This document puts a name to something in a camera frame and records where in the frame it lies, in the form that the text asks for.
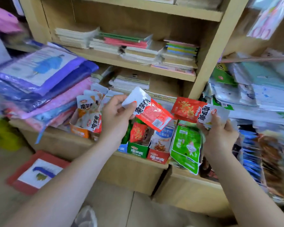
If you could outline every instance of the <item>pink bag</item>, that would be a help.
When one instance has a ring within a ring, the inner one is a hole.
[[[18,19],[13,14],[0,8],[0,32],[21,32],[22,29],[19,27],[18,23]]]
[[[33,110],[29,113],[20,110],[14,103],[7,102],[5,103],[5,105],[10,114],[14,114],[21,119],[27,119],[71,102],[72,100],[76,99],[78,95],[83,95],[84,90],[90,90],[92,83],[93,82],[91,81],[91,77],[87,77],[69,90],[49,101],[43,107],[37,108],[36,110]]]

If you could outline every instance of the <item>red logo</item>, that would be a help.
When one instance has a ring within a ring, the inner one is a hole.
[[[217,109],[213,109],[213,110],[211,111],[211,114],[214,115],[214,114],[216,114],[216,112],[217,112]]]

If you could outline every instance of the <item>tile grout line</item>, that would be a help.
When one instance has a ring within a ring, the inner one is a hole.
[[[128,212],[128,216],[127,216],[127,221],[126,221],[126,225],[125,227],[127,227],[127,223],[128,223],[128,218],[129,218],[129,214],[130,214],[130,210],[131,210],[131,206],[133,205],[133,198],[131,199],[131,203],[130,203],[130,208],[129,208],[129,212]]]

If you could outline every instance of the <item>person's left hand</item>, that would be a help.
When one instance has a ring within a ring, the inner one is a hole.
[[[125,109],[121,106],[127,95],[113,96],[102,110],[102,131],[99,141],[121,144],[127,128],[128,121],[134,118],[133,112],[137,107],[136,102],[132,102]]]

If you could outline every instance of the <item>red notebook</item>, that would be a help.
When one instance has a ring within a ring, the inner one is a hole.
[[[7,179],[7,183],[20,192],[32,195],[69,164],[70,162],[38,150]]]

